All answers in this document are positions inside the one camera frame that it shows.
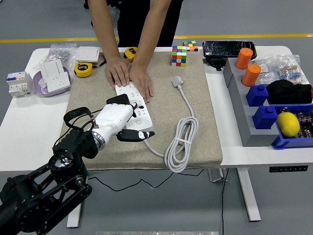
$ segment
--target rubik's cube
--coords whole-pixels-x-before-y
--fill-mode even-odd
[[[187,47],[173,46],[172,49],[172,66],[186,66]]]
[[[187,51],[198,51],[196,41],[186,41],[182,43],[183,46],[187,47]]]

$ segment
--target yellow floor line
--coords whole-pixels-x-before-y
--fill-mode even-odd
[[[174,39],[195,38],[291,38],[313,37],[313,33],[282,33],[282,34],[208,34],[208,35],[177,35]],[[97,41],[96,37],[89,38],[30,38],[30,39],[0,39],[0,43],[42,43],[42,42],[73,42]]]

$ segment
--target white power strip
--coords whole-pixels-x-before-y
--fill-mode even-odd
[[[117,95],[126,94],[132,105],[137,103],[138,107],[142,107],[135,109],[136,117],[131,117],[131,119],[126,123],[126,128],[137,131],[152,131],[152,120],[148,113],[147,106],[135,84],[130,82],[126,87],[116,86],[115,90]]]

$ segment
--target table leg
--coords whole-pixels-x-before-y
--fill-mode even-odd
[[[224,182],[226,169],[225,168],[209,168],[208,170],[209,179],[212,183]]]
[[[70,228],[70,229],[78,228],[81,207],[82,207],[82,203],[79,204],[74,210],[72,210],[71,213],[68,214],[67,228]]]
[[[256,204],[253,188],[251,185],[248,168],[237,168],[241,189],[246,202],[250,222],[261,221],[258,205]]]

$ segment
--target white cable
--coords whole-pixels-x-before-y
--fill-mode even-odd
[[[189,156],[191,152],[191,144],[193,139],[196,136],[196,133],[199,128],[199,122],[194,116],[194,112],[181,89],[182,80],[180,77],[175,77],[175,81],[173,81],[173,85],[175,87],[178,87],[182,97],[184,98],[186,104],[188,105],[188,108],[191,112],[191,117],[188,118],[182,118],[179,120],[176,128],[176,134],[171,142],[171,144],[168,146],[167,150],[165,151],[165,154],[162,155],[158,152],[156,152],[147,142],[147,140],[144,140],[147,147],[150,149],[151,152],[156,154],[159,157],[164,158],[165,165],[174,173],[180,173],[182,172],[188,164]],[[176,151],[178,145],[181,145],[181,148]],[[185,151],[184,156],[181,160],[176,158],[176,155],[179,154],[181,151]]]

